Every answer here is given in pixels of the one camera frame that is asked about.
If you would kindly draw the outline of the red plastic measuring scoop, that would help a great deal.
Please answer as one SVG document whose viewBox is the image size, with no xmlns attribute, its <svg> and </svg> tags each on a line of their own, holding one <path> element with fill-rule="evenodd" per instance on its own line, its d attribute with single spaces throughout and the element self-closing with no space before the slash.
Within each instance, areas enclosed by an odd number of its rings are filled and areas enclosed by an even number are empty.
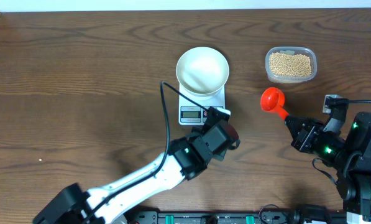
<svg viewBox="0 0 371 224">
<path fill-rule="evenodd" d="M 260 99 L 260 107 L 268 113 L 275 113 L 284 121 L 289 113 L 283 108 L 285 104 L 284 93 L 275 87 L 267 88 Z"/>
</svg>

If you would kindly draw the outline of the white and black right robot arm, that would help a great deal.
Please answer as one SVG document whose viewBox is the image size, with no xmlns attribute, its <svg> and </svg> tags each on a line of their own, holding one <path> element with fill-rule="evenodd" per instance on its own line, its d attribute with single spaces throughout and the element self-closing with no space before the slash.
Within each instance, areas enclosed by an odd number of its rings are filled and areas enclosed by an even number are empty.
<svg viewBox="0 0 371 224">
<path fill-rule="evenodd" d="M 339 128 L 326 131 L 323 122 L 312 118 L 288 115 L 285 125 L 295 149 L 316 155 L 337 171 L 331 182 L 343 200 L 348 223 L 371 223 L 371 113 L 357 113 L 345 139 Z"/>
</svg>

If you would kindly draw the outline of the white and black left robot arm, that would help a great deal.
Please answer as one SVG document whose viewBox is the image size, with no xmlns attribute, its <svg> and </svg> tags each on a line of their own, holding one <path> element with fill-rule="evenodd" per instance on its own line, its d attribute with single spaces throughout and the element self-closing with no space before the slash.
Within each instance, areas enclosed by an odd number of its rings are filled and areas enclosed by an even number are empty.
<svg viewBox="0 0 371 224">
<path fill-rule="evenodd" d="M 104 186 L 82 191 L 78 184 L 61 190 L 32 220 L 47 223 L 112 223 L 144 200 L 200 175 L 212 159 L 224 159 L 239 147 L 231 113 L 210 107 L 202 127 L 172 140 L 164 153 L 145 167 Z"/>
</svg>

